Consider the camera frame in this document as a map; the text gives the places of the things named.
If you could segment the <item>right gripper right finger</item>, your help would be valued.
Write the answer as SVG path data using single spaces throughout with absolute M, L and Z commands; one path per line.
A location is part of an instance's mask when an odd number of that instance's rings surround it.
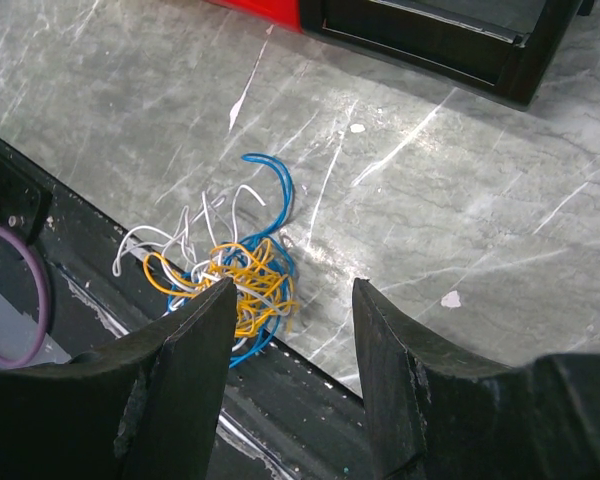
M 378 479 L 600 479 L 600 354 L 509 367 L 352 291 L 355 348 Z

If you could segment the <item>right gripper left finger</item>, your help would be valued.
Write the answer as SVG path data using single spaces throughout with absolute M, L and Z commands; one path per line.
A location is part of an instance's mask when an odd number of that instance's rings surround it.
M 0 370 L 0 479 L 202 479 L 236 324 L 222 280 L 65 364 Z

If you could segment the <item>black plastic bin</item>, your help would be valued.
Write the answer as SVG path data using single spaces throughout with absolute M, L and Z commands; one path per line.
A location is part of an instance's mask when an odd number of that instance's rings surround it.
M 447 78 L 525 110 L 584 0 L 370 1 L 299 4 L 304 33 Z

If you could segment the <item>red plastic bin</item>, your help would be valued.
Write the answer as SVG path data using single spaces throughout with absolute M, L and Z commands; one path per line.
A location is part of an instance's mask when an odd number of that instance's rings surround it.
M 209 2 L 261 17 L 294 32 L 302 30 L 298 0 L 209 0 Z

